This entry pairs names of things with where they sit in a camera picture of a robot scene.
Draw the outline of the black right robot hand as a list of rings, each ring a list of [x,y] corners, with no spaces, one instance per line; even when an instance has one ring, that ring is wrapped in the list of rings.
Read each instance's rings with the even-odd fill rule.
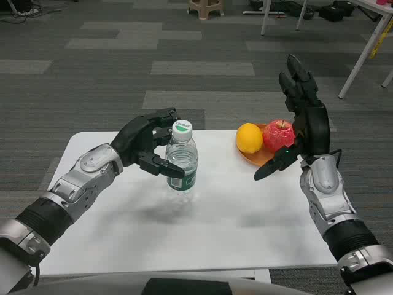
[[[285,105],[294,113],[292,128],[294,143],[282,147],[274,157],[254,174],[254,180],[264,179],[275,171],[283,171],[304,158],[330,152],[330,125],[325,104],[317,97],[318,87],[312,73],[306,70],[295,55],[288,55],[289,74],[279,74],[279,84],[286,96]]]

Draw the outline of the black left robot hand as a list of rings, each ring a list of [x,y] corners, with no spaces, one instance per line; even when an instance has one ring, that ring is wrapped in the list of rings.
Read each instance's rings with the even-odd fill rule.
[[[137,116],[129,121],[111,142],[123,166],[139,165],[152,175],[183,178],[185,171],[155,153],[158,146],[166,146],[171,139],[172,124],[179,120],[175,108]]]

